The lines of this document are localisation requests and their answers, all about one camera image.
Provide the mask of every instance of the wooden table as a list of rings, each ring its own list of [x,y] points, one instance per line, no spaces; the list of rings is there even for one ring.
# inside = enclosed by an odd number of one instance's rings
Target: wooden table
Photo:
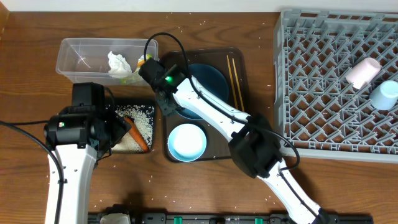
[[[186,49],[239,48],[246,62],[251,109],[272,120],[275,88],[272,41],[278,16],[278,13],[13,12],[0,47],[0,118],[10,122],[49,119],[70,105],[72,83],[55,72],[62,39],[148,38],[166,31],[176,35]],[[160,55],[179,50],[168,37],[156,39]],[[151,98],[154,95],[148,87],[111,89],[116,96]],[[24,129],[44,140],[42,125]],[[139,210],[166,208],[182,213],[285,213],[270,188],[258,179],[247,177],[231,160],[169,162],[162,152],[161,130],[158,122],[151,153],[115,154],[100,162],[91,180],[91,212],[124,203]],[[46,153],[4,127],[0,128],[0,138],[0,223],[43,223],[49,182]],[[397,170],[398,165],[394,164],[302,159],[299,169],[292,173],[306,193],[329,212],[368,214],[376,223],[395,223]]]

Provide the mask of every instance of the clear plastic bin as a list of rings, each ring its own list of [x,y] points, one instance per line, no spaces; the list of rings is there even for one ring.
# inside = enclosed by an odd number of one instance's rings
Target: clear plastic bin
[[[102,85],[148,85],[145,81],[135,83],[123,82],[125,75],[112,76],[108,64],[108,54],[121,54],[134,72],[138,59],[144,54],[145,39],[111,39],[111,38],[66,38],[62,40],[58,53],[56,70],[73,83],[94,82]],[[147,54],[155,60],[159,45],[151,40]]]

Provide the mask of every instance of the light blue cup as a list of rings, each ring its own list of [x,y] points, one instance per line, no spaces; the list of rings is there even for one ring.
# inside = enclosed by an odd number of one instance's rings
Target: light blue cup
[[[181,124],[173,129],[167,140],[171,155],[182,162],[198,159],[206,149],[206,135],[194,124]]]
[[[370,99],[378,110],[391,109],[398,100],[398,83],[392,80],[383,82],[373,90]]]

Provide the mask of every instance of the chopsticks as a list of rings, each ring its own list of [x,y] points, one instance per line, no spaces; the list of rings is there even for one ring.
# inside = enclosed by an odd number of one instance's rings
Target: chopsticks
[[[234,65],[235,78],[236,78],[236,85],[238,86],[239,98],[241,99],[242,112],[244,112],[243,98],[242,98],[242,94],[241,94],[241,87],[239,86],[238,73],[236,73],[236,67],[235,67],[235,60],[234,60],[234,58],[232,58],[232,64]]]
[[[226,61],[228,62],[228,70],[229,70],[229,78],[231,79],[231,85],[232,85],[232,94],[234,95],[234,101],[235,101],[235,108],[238,108],[238,102],[236,101],[236,94],[235,94],[235,86],[234,86],[234,80],[232,78],[232,72],[231,72],[231,65],[229,64],[229,57],[226,55]]]

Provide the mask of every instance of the dark blue plate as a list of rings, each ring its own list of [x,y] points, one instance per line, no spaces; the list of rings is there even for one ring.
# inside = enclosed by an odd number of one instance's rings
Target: dark blue plate
[[[203,85],[210,93],[217,96],[224,102],[228,101],[229,89],[225,77],[220,71],[212,66],[204,64],[189,65],[189,72],[193,75],[200,84]],[[187,119],[201,120],[202,118],[196,113],[184,109],[177,112],[179,115]]]

